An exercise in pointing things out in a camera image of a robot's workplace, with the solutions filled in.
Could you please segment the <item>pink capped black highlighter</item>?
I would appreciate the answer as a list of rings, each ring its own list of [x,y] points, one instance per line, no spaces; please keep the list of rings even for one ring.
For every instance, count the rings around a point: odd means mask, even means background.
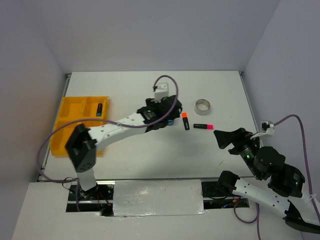
[[[202,123],[195,123],[193,124],[195,129],[206,129],[206,130],[213,130],[214,126],[212,124],[202,124]]]

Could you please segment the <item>orange capped black highlighter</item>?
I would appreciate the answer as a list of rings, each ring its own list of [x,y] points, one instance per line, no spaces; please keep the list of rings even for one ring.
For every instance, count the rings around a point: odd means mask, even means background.
[[[182,113],[181,113],[181,116],[182,116],[182,121],[183,121],[184,129],[187,131],[187,130],[190,129],[189,120],[188,120],[188,115],[187,115],[186,112],[182,112]]]

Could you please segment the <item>white tape roll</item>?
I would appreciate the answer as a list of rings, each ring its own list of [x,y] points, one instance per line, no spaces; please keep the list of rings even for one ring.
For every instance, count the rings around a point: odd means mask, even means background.
[[[194,112],[199,116],[206,116],[211,112],[211,104],[206,99],[198,99],[194,105]]]

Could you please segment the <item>blue capped black highlighter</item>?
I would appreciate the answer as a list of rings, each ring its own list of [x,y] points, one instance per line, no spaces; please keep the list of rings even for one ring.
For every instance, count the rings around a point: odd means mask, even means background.
[[[97,117],[101,117],[102,116],[102,112],[103,112],[103,104],[102,103],[98,103],[97,109],[96,109],[96,116]]]

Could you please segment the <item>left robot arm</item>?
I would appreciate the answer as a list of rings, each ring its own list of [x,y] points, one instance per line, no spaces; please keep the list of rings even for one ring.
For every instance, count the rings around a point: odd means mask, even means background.
[[[115,124],[85,127],[81,123],[74,128],[65,149],[79,180],[79,192],[84,198],[91,200],[99,191],[93,170],[97,152],[125,138],[165,128],[168,121],[180,117],[183,109],[175,95],[161,100],[148,98],[145,102],[146,106]]]

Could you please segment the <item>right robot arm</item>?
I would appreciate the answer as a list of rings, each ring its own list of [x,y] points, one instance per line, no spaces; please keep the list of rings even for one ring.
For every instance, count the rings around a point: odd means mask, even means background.
[[[218,147],[233,148],[228,152],[240,156],[254,178],[268,181],[268,190],[259,188],[229,170],[221,172],[217,190],[223,196],[241,196],[277,213],[291,228],[312,234],[319,234],[320,220],[315,207],[318,201],[308,196],[306,179],[296,167],[285,163],[285,156],[271,146],[261,146],[261,137],[274,135],[273,129],[252,133],[244,128],[235,131],[214,130]]]

